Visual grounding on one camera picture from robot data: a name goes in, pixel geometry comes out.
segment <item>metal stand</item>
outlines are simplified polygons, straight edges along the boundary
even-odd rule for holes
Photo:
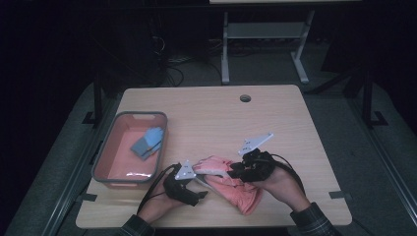
[[[228,38],[300,38],[296,51],[291,52],[291,58],[297,70],[301,83],[307,84],[309,79],[301,63],[301,54],[306,44],[310,26],[315,11],[310,11],[305,22],[295,23],[229,23],[228,13],[224,13],[223,23],[223,54],[221,56],[221,83],[228,85],[229,63],[227,60]]]

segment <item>plastic tray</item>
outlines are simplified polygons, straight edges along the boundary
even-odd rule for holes
[[[148,128],[163,130],[161,147],[146,160],[133,151],[132,145]],[[91,171],[92,177],[109,188],[146,189],[160,168],[167,138],[167,117],[162,112],[122,112],[113,120]]]

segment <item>tabletop surface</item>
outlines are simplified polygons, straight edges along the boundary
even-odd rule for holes
[[[242,102],[240,96],[251,96]],[[351,214],[345,199],[332,199],[340,191],[328,157],[300,90],[295,86],[131,88],[125,91],[118,112],[162,111],[168,117],[168,139],[162,167],[211,155],[240,161],[244,140],[274,136],[260,146],[286,158],[303,180],[307,197],[316,202],[335,225],[347,225]],[[195,181],[193,192],[205,191]],[[109,189],[91,179],[77,225],[82,228],[120,227],[136,212],[143,190]],[[244,216],[214,192],[196,206],[178,207],[153,224],[155,227],[250,227],[294,225],[291,209],[264,192],[251,215]]]

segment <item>table leg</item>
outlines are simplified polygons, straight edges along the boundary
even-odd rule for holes
[[[223,24],[223,54],[221,55],[221,84],[228,85],[229,79],[229,61],[227,60],[227,12],[224,13]]]
[[[298,77],[300,78],[301,83],[307,84],[309,78],[307,77],[306,71],[304,70],[303,64],[301,63],[301,54],[303,53],[304,45],[306,44],[307,36],[309,35],[310,26],[313,21],[315,11],[310,11],[307,20],[303,26],[303,31],[300,37],[300,45],[297,50],[291,52],[291,58],[294,62],[295,69],[297,70]]]

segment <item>plaid sleeve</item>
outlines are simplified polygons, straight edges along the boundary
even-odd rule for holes
[[[301,235],[305,236],[339,236],[341,235],[328,221],[316,203],[300,212],[292,212],[292,219]]]
[[[155,230],[137,215],[132,215],[120,229],[121,236],[152,236]]]

